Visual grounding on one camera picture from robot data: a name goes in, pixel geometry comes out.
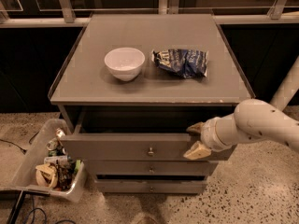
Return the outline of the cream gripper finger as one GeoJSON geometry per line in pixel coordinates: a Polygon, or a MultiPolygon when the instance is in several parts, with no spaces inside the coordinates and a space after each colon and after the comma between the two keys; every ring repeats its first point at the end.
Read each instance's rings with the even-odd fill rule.
{"type": "Polygon", "coordinates": [[[203,159],[211,155],[211,149],[205,146],[200,141],[196,141],[189,150],[187,150],[183,157],[189,160],[203,159]]]}
{"type": "Polygon", "coordinates": [[[204,122],[197,122],[186,129],[187,133],[198,133],[200,134],[204,126],[204,122]]]}

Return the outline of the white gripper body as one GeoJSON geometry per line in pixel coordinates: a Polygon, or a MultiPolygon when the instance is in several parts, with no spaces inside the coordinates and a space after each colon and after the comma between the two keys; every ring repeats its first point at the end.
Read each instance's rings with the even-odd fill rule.
{"type": "Polygon", "coordinates": [[[222,152],[231,149],[232,145],[224,144],[217,135],[216,124],[219,117],[207,120],[201,130],[201,142],[214,152],[222,152]]]}

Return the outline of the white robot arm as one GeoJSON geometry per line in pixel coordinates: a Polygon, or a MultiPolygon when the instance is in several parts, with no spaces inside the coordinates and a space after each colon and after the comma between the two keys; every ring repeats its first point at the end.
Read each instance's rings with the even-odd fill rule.
{"type": "Polygon", "coordinates": [[[187,150],[189,160],[203,159],[212,152],[222,152],[237,144],[272,140],[299,151],[299,121],[283,113],[299,89],[299,57],[280,84],[270,103],[248,99],[225,117],[198,122],[187,128],[200,138],[187,150]]]}

